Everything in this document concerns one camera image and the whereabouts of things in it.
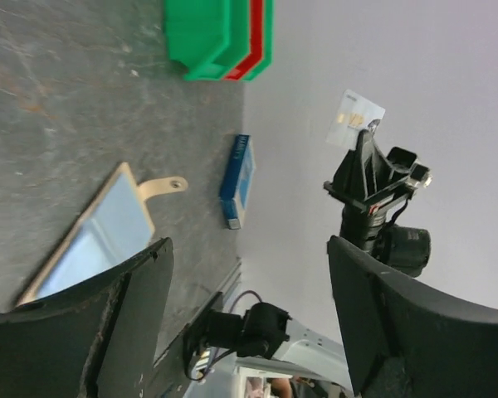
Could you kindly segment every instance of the white wall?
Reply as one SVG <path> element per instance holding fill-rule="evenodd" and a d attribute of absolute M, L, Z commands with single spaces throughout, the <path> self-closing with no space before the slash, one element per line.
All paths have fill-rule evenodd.
<path fill-rule="evenodd" d="M 341 205 L 322 190 L 345 89 L 387 109 L 384 151 L 434 172 L 401 223 L 432 233 L 421 280 L 498 308 L 498 0 L 276 0 L 275 63 L 247 86 L 257 172 L 240 234 L 244 283 L 337 338 L 325 243 Z"/>

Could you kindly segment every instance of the stacked bin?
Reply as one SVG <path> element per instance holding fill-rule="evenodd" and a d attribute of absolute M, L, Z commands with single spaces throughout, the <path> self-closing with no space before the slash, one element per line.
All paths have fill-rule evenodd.
<path fill-rule="evenodd" d="M 171 60 L 186 80 L 253 80 L 272 61 L 273 0 L 165 0 Z"/>

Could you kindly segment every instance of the light blue surface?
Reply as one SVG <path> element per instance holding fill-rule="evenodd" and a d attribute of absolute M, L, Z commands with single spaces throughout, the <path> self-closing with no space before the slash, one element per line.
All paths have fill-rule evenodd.
<path fill-rule="evenodd" d="M 135 187 L 120 175 L 42 283 L 37 298 L 70 288 L 143 250 L 151 238 Z"/>

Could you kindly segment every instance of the white label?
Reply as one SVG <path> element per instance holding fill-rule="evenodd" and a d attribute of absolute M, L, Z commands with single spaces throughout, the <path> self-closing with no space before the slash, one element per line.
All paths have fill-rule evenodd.
<path fill-rule="evenodd" d="M 382 120 L 385 109 L 352 90 L 343 93 L 337 115 L 330 125 L 327 143 L 341 148 L 356 149 L 358 133 L 375 120 Z"/>

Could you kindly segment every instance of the scratched table surface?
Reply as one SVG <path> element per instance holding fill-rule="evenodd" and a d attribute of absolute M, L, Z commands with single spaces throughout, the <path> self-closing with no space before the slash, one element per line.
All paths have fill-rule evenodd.
<path fill-rule="evenodd" d="M 189 183 L 149 201 L 156 237 L 175 253 L 161 347 L 235 266 L 217 193 L 243 88 L 184 81 L 162 10 L 159 0 L 0 0 L 0 310 L 122 161 L 139 181 Z"/>

